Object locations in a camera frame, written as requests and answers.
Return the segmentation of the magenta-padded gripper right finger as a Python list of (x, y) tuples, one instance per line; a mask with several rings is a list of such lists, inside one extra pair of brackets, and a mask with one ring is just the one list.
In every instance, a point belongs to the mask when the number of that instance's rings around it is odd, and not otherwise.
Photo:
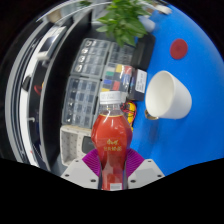
[(127, 189), (140, 188), (164, 177), (163, 172), (152, 159), (144, 159), (133, 149), (127, 152), (125, 173)]

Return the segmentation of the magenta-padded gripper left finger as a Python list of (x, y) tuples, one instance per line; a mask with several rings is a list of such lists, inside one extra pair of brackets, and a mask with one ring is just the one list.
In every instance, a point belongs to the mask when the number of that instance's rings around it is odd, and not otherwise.
[(74, 159), (61, 177), (78, 186), (100, 189), (102, 186), (101, 163), (96, 149), (81, 159)]

